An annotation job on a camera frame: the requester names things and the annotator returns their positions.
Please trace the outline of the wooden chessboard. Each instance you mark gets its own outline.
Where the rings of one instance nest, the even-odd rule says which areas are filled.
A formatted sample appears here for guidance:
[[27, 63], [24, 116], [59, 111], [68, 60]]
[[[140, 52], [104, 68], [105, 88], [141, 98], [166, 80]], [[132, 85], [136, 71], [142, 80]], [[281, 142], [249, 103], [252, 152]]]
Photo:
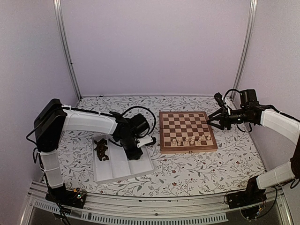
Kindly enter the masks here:
[[[213, 130], [207, 124], [208, 116], [206, 112], [160, 112], [159, 113], [159, 134], [160, 150], [162, 154], [176, 153], [198, 153], [211, 152], [218, 149]], [[201, 145], [197, 145], [197, 140], [202, 135]], [[195, 136], [195, 144], [187, 146], [184, 144], [185, 138]], [[182, 138], [181, 146], [172, 146], [173, 139], [178, 141]]]

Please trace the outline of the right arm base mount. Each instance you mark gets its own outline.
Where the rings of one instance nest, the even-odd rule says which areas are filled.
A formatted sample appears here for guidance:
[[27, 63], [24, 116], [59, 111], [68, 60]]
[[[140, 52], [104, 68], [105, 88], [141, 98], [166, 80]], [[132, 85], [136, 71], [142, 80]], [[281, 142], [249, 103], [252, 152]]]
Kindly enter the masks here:
[[257, 219], [264, 209], [267, 196], [264, 191], [248, 196], [246, 191], [229, 193], [224, 196], [224, 203], [230, 209], [240, 208], [241, 215], [247, 220]]

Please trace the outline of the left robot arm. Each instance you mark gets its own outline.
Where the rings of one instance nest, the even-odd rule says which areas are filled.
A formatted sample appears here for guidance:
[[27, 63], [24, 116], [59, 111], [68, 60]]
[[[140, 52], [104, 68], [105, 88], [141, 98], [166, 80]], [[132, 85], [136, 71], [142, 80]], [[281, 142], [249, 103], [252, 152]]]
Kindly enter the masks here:
[[59, 203], [66, 203], [70, 194], [66, 190], [60, 171], [57, 148], [64, 131], [90, 131], [110, 135], [123, 147], [129, 160], [139, 159], [141, 147], [153, 141], [147, 120], [138, 114], [125, 118], [123, 113], [96, 112], [63, 105], [52, 99], [34, 121], [30, 132], [40, 155], [43, 171], [51, 195]]

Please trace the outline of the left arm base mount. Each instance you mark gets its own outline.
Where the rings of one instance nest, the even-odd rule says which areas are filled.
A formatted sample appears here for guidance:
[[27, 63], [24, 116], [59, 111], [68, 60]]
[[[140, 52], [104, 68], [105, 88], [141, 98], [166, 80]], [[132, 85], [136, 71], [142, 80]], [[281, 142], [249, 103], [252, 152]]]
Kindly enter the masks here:
[[48, 188], [45, 199], [65, 206], [83, 209], [86, 201], [86, 192], [79, 188], [67, 190], [65, 186]]

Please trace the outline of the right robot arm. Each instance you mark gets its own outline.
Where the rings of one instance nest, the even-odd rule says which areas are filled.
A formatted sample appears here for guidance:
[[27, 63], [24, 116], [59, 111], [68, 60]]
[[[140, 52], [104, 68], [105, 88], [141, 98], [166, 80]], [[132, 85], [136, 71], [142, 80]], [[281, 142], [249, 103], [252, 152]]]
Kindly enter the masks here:
[[207, 124], [220, 130], [230, 130], [232, 124], [259, 125], [276, 131], [296, 145], [293, 157], [287, 163], [248, 180], [242, 200], [246, 204], [253, 204], [266, 188], [300, 178], [300, 121], [273, 105], [259, 104], [254, 89], [229, 91], [239, 93], [240, 109], [231, 109], [225, 103], [225, 97], [216, 93], [214, 99], [220, 108], [209, 115]]

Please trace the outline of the white divided tray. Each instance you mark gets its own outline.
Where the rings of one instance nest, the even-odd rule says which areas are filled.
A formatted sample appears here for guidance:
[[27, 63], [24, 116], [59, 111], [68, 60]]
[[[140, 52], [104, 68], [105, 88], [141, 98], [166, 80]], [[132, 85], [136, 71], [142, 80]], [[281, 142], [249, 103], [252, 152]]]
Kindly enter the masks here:
[[107, 142], [108, 149], [105, 154], [108, 160], [99, 160], [95, 148], [96, 142], [101, 139], [108, 140], [109, 136], [100, 135], [92, 138], [93, 173], [97, 184], [106, 184], [119, 180], [136, 178], [154, 172], [153, 162], [146, 147], [142, 146], [142, 156], [139, 160], [129, 160], [122, 147]]

